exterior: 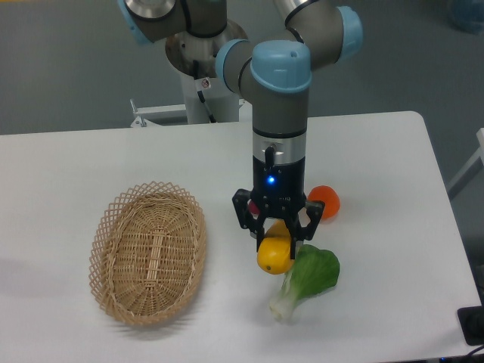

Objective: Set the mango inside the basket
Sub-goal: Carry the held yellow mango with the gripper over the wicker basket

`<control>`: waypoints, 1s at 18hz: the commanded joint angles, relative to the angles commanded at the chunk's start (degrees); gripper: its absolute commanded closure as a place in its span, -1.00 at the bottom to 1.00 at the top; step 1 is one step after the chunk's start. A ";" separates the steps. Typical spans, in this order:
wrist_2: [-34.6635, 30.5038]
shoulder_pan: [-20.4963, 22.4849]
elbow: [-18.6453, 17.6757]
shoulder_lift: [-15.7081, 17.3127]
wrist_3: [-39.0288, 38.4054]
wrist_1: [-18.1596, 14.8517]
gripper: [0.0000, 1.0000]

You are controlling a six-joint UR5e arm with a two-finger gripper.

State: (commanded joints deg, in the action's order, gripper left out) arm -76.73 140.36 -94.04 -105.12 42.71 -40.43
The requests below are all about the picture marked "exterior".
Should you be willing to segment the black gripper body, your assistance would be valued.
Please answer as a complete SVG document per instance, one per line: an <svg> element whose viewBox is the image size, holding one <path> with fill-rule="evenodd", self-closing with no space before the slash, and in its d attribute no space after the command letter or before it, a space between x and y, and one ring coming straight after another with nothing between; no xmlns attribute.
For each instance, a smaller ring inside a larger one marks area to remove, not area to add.
<svg viewBox="0 0 484 363"><path fill-rule="evenodd" d="M297 219L305 206L304 175L306 159L267 168L253 157L252 201L266 218Z"/></svg>

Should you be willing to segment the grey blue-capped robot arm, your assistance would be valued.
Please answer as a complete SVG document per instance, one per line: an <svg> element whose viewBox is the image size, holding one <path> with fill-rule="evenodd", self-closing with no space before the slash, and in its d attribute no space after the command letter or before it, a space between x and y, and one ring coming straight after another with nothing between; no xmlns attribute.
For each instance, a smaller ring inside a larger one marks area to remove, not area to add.
<svg viewBox="0 0 484 363"><path fill-rule="evenodd" d="M278 1L284 31L253 44L228 19L224 1L121 1L118 6L140 43L164 40L166 56L194 82L200 121L221 117L208 88L220 85L250 103L253 188L233 196L242 228L257 241L266 219L285 223L290 245L311 240L324 203L304 193L309 87L315 70L345 60L362 46L358 14L329 1Z"/></svg>

